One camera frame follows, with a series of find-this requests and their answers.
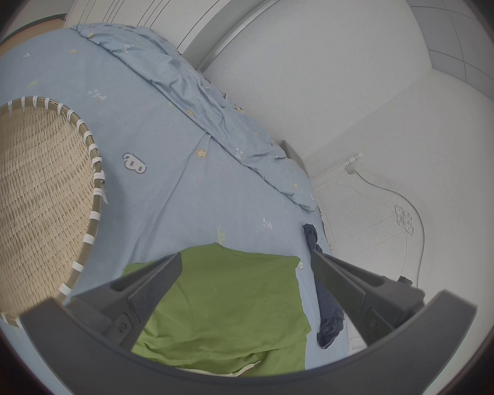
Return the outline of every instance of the basket rim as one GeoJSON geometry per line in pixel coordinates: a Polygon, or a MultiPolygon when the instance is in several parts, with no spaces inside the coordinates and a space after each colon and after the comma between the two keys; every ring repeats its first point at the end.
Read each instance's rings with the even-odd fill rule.
{"type": "MultiPolygon", "coordinates": [[[[11,118],[14,109],[22,109],[25,112],[26,104],[32,104],[34,108],[45,108],[48,111],[55,111],[57,115],[64,116],[82,138],[92,163],[92,179],[94,184],[92,193],[92,211],[89,216],[88,227],[86,228],[83,238],[83,244],[77,254],[77,258],[72,264],[72,270],[68,274],[67,280],[60,285],[58,293],[55,295],[55,298],[62,303],[75,287],[92,251],[92,246],[95,243],[95,238],[97,237],[97,231],[99,229],[100,208],[103,200],[106,201],[103,190],[106,176],[102,169],[102,158],[99,156],[99,149],[95,143],[92,132],[88,129],[84,121],[80,119],[79,115],[72,109],[66,107],[63,103],[54,101],[49,97],[23,96],[22,98],[11,100],[2,105],[0,107],[0,117],[9,114],[9,117],[11,118]]],[[[6,323],[22,328],[19,317],[13,317],[1,307],[0,317],[6,323]]]]}

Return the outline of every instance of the blue bed sheet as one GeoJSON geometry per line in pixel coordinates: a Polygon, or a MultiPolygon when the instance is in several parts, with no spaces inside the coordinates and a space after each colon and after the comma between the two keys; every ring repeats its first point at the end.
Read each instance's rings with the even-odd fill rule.
{"type": "MultiPolygon", "coordinates": [[[[309,179],[168,42],[147,28],[106,24],[35,37],[0,59],[0,106],[32,95],[73,109],[103,158],[108,204],[73,294],[119,277],[130,263],[213,242],[294,255],[303,262],[296,277],[312,329],[306,368],[348,355],[346,330],[327,350],[316,342],[303,224],[314,224],[318,244],[330,250],[309,179]],[[132,169],[130,157],[145,168],[132,169]]],[[[17,335],[13,346],[40,362],[23,331],[17,335]]]]}

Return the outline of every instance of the woven basket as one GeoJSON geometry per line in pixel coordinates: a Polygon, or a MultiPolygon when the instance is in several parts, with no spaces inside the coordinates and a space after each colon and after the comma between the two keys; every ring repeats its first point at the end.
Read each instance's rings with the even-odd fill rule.
{"type": "Polygon", "coordinates": [[[84,122],[49,98],[0,107],[0,316],[77,283],[99,227],[104,173],[84,122]]]}

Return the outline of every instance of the navy blue garment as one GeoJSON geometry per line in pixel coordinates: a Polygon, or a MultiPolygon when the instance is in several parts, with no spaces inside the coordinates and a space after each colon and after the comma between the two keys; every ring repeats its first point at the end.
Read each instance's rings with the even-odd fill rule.
{"type": "MultiPolygon", "coordinates": [[[[309,250],[315,249],[317,252],[323,253],[316,243],[318,235],[314,225],[304,225],[304,235],[308,242],[309,250]]],[[[316,341],[321,348],[326,349],[344,329],[344,311],[335,297],[316,277],[315,286],[320,309],[320,330],[316,334],[316,341]]]]}

